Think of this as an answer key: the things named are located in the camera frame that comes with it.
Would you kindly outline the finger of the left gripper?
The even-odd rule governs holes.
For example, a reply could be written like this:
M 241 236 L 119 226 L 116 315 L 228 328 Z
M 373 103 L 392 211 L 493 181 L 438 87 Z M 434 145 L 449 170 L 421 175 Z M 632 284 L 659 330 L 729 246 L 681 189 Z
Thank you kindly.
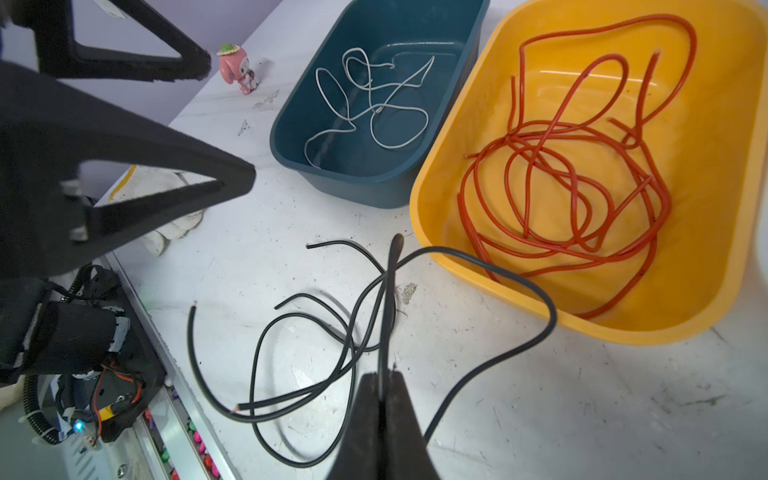
M 13 1 L 38 70 L 62 79 L 202 80 L 211 57 L 146 1 Z
M 58 275 L 164 223 L 139 199 L 101 207 L 132 165 L 197 174 L 179 215 L 247 194 L 252 164 L 15 63 L 1 66 L 1 275 Z

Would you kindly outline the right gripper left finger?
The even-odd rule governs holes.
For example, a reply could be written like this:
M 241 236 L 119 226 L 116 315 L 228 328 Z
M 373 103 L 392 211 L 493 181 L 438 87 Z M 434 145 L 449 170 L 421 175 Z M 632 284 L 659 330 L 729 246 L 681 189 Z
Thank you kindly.
M 380 402 L 375 373 L 362 376 L 328 479 L 377 479 Z

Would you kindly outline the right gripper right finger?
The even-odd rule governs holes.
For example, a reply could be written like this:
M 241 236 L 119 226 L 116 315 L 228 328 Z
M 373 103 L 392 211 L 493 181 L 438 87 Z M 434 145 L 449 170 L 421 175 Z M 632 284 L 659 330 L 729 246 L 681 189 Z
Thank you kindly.
M 390 370 L 383 402 L 383 478 L 438 479 L 400 372 Z

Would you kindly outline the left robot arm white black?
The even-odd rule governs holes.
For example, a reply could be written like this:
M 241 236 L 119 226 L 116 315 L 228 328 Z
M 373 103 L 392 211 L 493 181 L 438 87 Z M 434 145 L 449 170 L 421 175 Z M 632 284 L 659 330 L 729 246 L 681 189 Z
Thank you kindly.
M 144 1 L 117 8 L 173 50 L 170 57 L 80 44 L 69 1 L 5 1 L 3 24 L 32 31 L 38 67 L 1 65 L 1 382 L 41 375 L 102 374 L 134 384 L 116 422 L 91 413 L 96 436 L 114 441 L 161 382 L 145 335 L 120 307 L 120 285 L 69 291 L 54 277 L 185 215 L 248 193 L 248 162 L 70 86 L 73 79 L 201 80 L 209 53 Z M 203 176 L 198 184 L 93 206 L 80 167 L 105 160 Z M 147 359 L 136 367 L 131 354 Z

